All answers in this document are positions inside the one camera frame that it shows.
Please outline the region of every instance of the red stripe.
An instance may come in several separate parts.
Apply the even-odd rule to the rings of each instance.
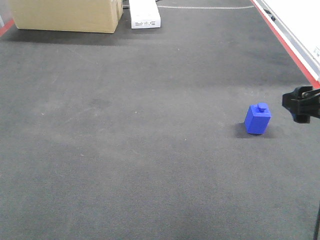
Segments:
[[[5,34],[14,24],[15,21],[11,19],[2,28],[0,28],[0,37],[2,37],[2,35]]]
[[[289,45],[286,43],[286,41],[281,37],[279,32],[275,29],[275,27],[269,22],[269,20],[266,18],[266,16],[262,13],[260,8],[256,5],[256,3],[251,0],[251,2],[255,5],[256,9],[259,11],[261,16],[263,17],[264,21],[268,24],[274,35],[278,38],[280,43],[283,45],[285,50],[288,52],[290,57],[293,59],[295,64],[300,68],[300,70],[303,72],[305,77],[308,79],[308,81],[313,85],[314,88],[319,89],[320,88],[320,82],[318,82],[308,71],[308,69],[303,65],[303,63],[300,61],[300,59],[297,57],[297,55],[292,51],[292,49],[289,47]]]

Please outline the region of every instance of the cardboard box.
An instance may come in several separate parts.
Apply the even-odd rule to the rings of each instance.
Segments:
[[[8,0],[18,29],[114,33],[122,0]]]

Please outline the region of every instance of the blue toy block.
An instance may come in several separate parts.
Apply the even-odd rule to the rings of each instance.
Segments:
[[[250,105],[244,125],[248,134],[264,134],[272,115],[266,103]]]

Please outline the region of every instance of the white box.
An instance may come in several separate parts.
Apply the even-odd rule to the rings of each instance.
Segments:
[[[129,5],[132,29],[161,27],[161,17],[155,0],[129,0]]]

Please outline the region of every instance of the white wall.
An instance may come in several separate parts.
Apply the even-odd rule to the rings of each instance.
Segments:
[[[264,0],[320,63],[320,0]]]
[[[7,0],[0,0],[0,15],[4,23],[8,22],[12,18]]]

